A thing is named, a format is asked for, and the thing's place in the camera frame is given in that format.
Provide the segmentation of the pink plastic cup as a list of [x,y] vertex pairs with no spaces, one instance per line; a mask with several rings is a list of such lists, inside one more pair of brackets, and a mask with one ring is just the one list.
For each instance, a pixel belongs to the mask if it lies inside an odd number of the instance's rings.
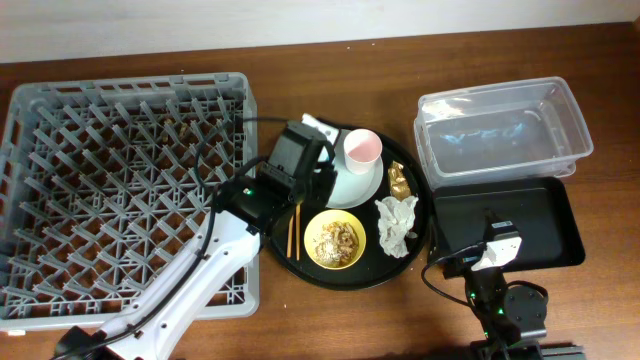
[[350,131],[343,142],[345,166],[353,174],[369,172],[381,156],[383,145],[379,136],[368,129]]

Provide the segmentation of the white napkin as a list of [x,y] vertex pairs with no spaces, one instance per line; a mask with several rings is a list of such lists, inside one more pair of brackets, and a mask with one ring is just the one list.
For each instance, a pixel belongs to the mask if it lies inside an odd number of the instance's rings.
[[405,237],[414,226],[418,202],[416,196],[409,196],[402,201],[388,196],[375,201],[380,214],[377,223],[379,244],[386,255],[402,258],[409,254]]

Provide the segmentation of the gold foil wrapper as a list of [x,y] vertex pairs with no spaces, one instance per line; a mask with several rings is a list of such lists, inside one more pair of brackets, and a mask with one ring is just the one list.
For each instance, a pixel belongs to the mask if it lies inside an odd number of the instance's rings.
[[398,201],[403,201],[411,195],[408,180],[404,174],[404,165],[393,161],[388,168],[390,194]]

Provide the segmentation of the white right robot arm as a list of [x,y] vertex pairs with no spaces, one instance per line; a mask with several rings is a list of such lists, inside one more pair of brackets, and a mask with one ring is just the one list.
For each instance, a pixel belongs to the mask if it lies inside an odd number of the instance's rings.
[[[539,340],[547,336],[548,291],[527,281],[508,282],[502,267],[516,259],[522,238],[513,222],[484,211],[483,238],[429,261],[423,283],[438,295],[470,309],[480,321],[485,339],[471,344],[477,359],[541,359]],[[455,298],[429,282],[431,268],[454,262],[462,266],[465,298]]]

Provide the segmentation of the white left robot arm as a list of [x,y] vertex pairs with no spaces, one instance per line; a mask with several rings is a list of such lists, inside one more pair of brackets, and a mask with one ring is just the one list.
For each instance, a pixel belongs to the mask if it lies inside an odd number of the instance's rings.
[[94,334],[72,327],[57,359],[166,359],[213,295],[287,227],[298,205],[324,205],[336,179],[337,128],[304,115],[289,121],[272,152],[232,179],[206,187],[203,224],[143,293]]

